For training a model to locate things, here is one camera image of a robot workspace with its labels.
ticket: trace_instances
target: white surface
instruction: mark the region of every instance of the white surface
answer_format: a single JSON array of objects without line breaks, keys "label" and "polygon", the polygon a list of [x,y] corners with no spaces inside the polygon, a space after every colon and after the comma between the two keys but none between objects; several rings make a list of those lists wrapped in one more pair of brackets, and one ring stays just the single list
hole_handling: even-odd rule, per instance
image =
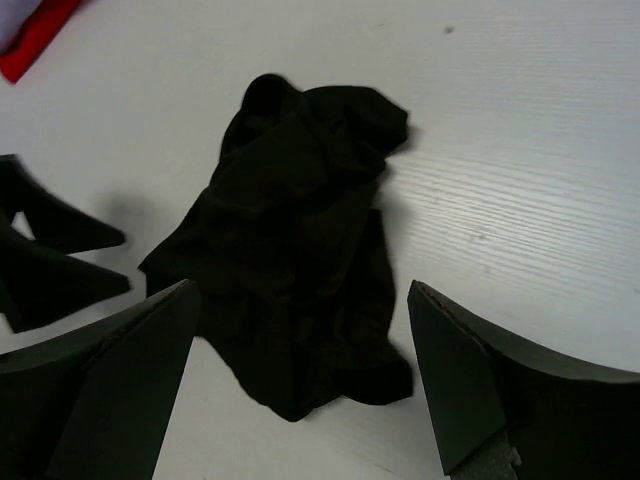
[{"label": "white surface", "polygon": [[[0,150],[129,232],[129,250],[97,261],[133,274],[206,185],[255,76],[375,86],[418,129],[382,198],[393,338],[413,357],[416,277],[551,348],[640,371],[639,27],[634,0],[94,0],[0,85]],[[442,475],[421,386],[290,425],[196,341],[155,478]]]}]

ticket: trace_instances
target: black cloth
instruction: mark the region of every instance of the black cloth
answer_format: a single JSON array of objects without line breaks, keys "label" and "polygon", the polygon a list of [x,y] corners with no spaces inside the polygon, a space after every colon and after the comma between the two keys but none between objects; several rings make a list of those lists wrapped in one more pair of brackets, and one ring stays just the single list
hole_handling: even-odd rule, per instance
[{"label": "black cloth", "polygon": [[[35,240],[12,228],[18,213]],[[14,332],[127,292],[124,275],[67,255],[124,241],[119,230],[50,194],[15,155],[0,155],[0,312]]]},{"label": "black cloth", "polygon": [[198,335],[289,421],[341,395],[378,405],[413,393],[387,338],[395,286],[371,208],[407,117],[370,88],[302,93],[259,77],[209,186],[140,266],[148,293],[198,283]]}]

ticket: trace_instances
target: crumpled black fabric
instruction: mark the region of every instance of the crumpled black fabric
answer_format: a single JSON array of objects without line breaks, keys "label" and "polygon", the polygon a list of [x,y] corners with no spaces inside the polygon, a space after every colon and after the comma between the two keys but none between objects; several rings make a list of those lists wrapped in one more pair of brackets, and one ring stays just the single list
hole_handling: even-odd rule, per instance
[{"label": "crumpled black fabric", "polygon": [[343,395],[383,405],[413,393],[387,338],[395,286],[371,208],[407,118],[370,88],[257,78],[209,186],[140,266],[148,294],[198,283],[197,335],[286,420]]}]

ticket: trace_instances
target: wood grain texture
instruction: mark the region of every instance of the wood grain texture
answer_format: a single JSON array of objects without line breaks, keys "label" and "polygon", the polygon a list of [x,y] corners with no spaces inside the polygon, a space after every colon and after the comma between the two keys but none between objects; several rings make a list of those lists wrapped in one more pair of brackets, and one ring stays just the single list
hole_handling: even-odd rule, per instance
[{"label": "wood grain texture", "polygon": [[[453,27],[450,33],[444,30]],[[379,88],[412,112],[385,210],[399,300],[419,278],[556,350],[640,371],[640,4],[633,0],[90,2],[14,88],[0,146],[131,233],[89,259],[135,275],[215,167],[255,76]],[[81,312],[17,348],[141,298]],[[418,386],[289,425],[196,341],[157,480],[442,478]]]}]

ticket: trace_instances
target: red cloth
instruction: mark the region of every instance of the red cloth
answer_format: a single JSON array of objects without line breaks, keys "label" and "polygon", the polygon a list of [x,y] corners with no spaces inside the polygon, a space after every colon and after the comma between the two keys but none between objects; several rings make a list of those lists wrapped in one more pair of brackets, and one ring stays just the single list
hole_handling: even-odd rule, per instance
[{"label": "red cloth", "polygon": [[16,83],[47,48],[82,0],[43,0],[27,18],[16,42],[0,55],[0,71]]}]

